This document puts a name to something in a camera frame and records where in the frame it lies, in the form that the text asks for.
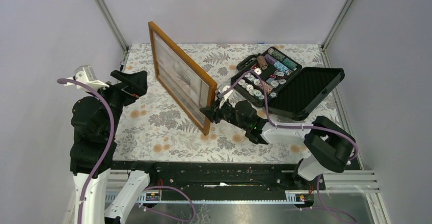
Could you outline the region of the printed photo of plant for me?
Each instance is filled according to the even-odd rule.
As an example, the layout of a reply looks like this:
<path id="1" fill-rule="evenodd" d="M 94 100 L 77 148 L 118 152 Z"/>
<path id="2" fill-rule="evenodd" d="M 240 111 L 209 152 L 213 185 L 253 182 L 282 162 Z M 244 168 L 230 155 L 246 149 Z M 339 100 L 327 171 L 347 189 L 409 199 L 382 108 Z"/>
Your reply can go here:
<path id="1" fill-rule="evenodd" d="M 172 49 L 155 45 L 159 74 L 174 96 L 201 124 L 205 116 L 199 111 L 207 105 L 208 85 Z"/>

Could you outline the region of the wooden picture frame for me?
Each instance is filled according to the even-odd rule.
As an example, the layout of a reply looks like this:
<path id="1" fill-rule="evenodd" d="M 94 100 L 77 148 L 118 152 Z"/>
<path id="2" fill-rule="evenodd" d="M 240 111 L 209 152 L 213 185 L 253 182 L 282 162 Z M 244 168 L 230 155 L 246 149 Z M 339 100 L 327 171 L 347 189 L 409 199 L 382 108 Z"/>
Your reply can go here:
<path id="1" fill-rule="evenodd" d="M 214 81 L 209 74 L 204 71 L 199 64 L 197 64 L 185 51 L 180 48 L 167 34 L 165 34 L 160 27 L 158 27 L 154 22 L 148 22 L 149 35 L 151 42 L 151 49 L 153 55 L 154 71 L 155 77 L 159 83 L 165 88 L 165 90 L 171 95 L 171 97 L 177 102 L 177 104 L 183 109 L 187 116 L 192 120 L 192 122 L 200 129 L 203 135 L 208 135 L 210 130 L 210 121 L 205 117 L 205 122 L 203 124 L 199 123 L 189 111 L 186 110 L 185 106 L 174 96 L 173 92 L 169 90 L 159 74 L 158 63 L 156 59 L 155 45 L 157 43 L 164 44 L 172 49 L 194 72 L 200 76 L 200 78 L 208 85 L 208 97 L 207 97 L 207 107 L 211 105 L 215 98 L 215 91 L 217 88 L 217 83 Z"/>

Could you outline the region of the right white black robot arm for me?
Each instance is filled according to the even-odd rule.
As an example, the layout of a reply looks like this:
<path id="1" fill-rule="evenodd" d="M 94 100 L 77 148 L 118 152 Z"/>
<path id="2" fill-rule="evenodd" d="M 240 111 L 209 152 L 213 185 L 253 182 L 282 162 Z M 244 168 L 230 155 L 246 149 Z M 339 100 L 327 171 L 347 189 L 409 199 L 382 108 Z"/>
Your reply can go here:
<path id="1" fill-rule="evenodd" d="M 235 106 L 216 101 L 199 111 L 212 123 L 224 120 L 244 130 L 254 144 L 305 146 L 310 156 L 299 161 L 292 175 L 293 185 L 299 189 L 307 188 L 325 172 L 343 173 L 357 150 L 355 139 L 324 116 L 318 116 L 311 124 L 271 123 L 270 119 L 259 117 L 247 101 Z"/>

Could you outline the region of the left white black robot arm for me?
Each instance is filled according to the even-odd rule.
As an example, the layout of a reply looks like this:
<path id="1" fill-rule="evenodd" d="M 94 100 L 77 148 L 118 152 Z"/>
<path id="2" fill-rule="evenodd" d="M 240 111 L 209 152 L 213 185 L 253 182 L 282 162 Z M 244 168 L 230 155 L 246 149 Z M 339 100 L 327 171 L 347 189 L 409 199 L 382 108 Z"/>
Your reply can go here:
<path id="1" fill-rule="evenodd" d="M 120 117 L 124 107 L 144 96 L 148 88 L 147 71 L 127 74 L 114 70 L 110 75 L 118 83 L 98 80 L 92 66 L 85 65 L 65 83 L 88 93 L 72 108 L 70 170 L 75 184 L 75 223 L 125 223 L 140 191 L 158 182 L 157 173 L 151 170 L 133 171 L 117 198 L 105 206 L 103 198 L 117 147 L 115 133 Z"/>

